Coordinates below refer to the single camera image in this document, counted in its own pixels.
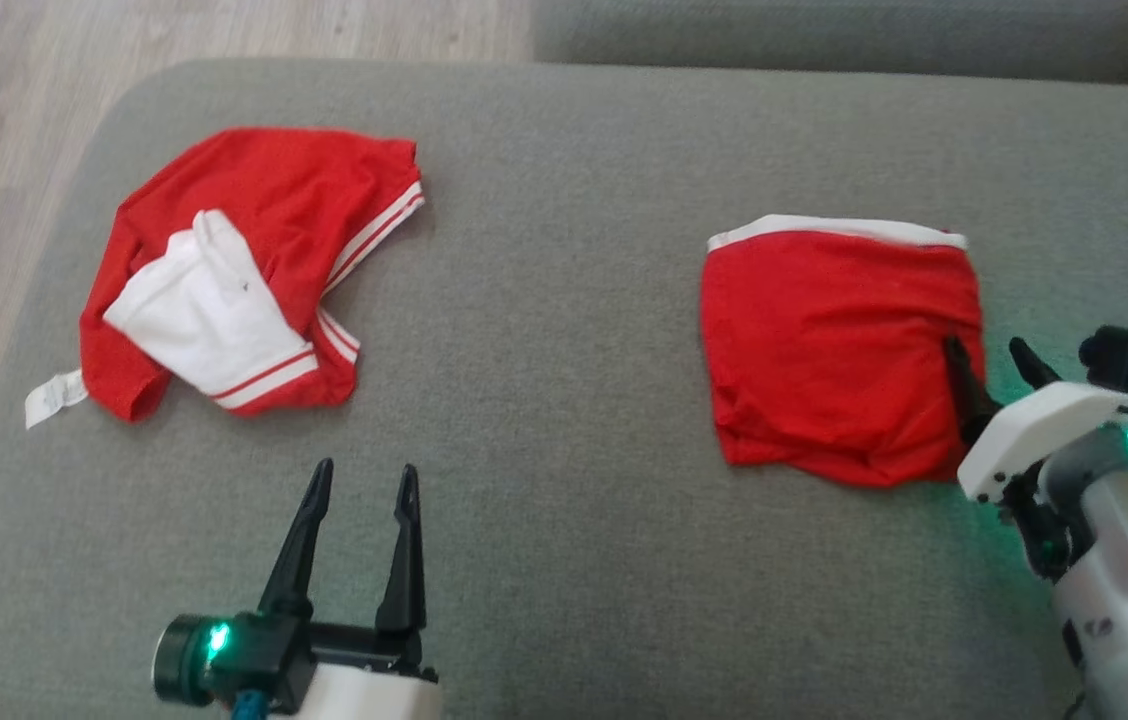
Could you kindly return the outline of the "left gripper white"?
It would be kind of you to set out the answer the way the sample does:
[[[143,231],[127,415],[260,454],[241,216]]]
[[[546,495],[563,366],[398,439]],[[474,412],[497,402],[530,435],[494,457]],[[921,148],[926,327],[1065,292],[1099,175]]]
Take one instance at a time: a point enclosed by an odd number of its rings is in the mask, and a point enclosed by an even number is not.
[[[331,503],[334,460],[318,460],[257,611],[312,620],[314,551]],[[314,675],[298,705],[270,711],[285,720],[441,720],[439,674],[424,665],[428,627],[421,484],[416,466],[400,474],[394,509],[393,561],[374,627],[311,625]]]

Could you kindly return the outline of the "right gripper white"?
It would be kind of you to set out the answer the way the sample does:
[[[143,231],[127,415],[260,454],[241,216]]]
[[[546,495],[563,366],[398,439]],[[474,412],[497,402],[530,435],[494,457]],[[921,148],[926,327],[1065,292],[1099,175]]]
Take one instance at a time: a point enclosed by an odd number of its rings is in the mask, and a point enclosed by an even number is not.
[[[1024,544],[1026,565],[1057,582],[1079,559],[1076,521],[1063,519],[1043,497],[1045,464],[1095,430],[1128,423],[1128,393],[1089,384],[1054,384],[1061,374],[1025,339],[1010,339],[1010,355],[1029,396],[1002,405],[995,401],[960,337],[943,341],[954,419],[967,454],[957,469],[964,497],[997,506]]]

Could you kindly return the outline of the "red shorts with white waistband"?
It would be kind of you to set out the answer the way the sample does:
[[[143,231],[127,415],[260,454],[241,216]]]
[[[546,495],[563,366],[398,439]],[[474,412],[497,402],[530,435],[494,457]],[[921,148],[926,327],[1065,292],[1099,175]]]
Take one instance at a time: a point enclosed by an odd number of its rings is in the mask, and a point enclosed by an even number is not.
[[[962,234],[769,214],[715,234],[700,274],[712,424],[733,466],[857,488],[949,480],[964,454],[944,345],[984,379]]]

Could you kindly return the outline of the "red shirt with white sleeves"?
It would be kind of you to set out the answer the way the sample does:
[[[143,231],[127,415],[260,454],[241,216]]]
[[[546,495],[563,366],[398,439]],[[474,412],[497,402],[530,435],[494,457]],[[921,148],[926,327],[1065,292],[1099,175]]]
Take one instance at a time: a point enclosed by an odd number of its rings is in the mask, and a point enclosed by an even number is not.
[[[235,416],[335,407],[360,341],[328,296],[426,196],[408,138],[230,128],[122,200],[79,316],[79,368],[26,395],[33,428],[90,399],[126,423],[184,381]]]

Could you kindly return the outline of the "grey sofa seat cushion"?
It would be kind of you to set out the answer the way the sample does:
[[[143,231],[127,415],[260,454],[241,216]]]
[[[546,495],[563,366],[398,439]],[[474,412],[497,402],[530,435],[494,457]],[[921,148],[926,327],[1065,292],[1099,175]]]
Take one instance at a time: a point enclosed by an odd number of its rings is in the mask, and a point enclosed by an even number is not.
[[[349,404],[33,430],[122,199],[230,126],[418,144],[428,201],[334,299]],[[336,462],[321,620],[368,624],[418,466],[446,717],[1059,720],[1077,676],[1016,534],[960,489],[733,469],[698,334],[710,236],[788,211],[970,242],[994,396],[1128,325],[1128,86],[638,67],[190,61],[113,105],[0,370],[0,720],[212,720],[151,690],[180,612],[250,609]]]

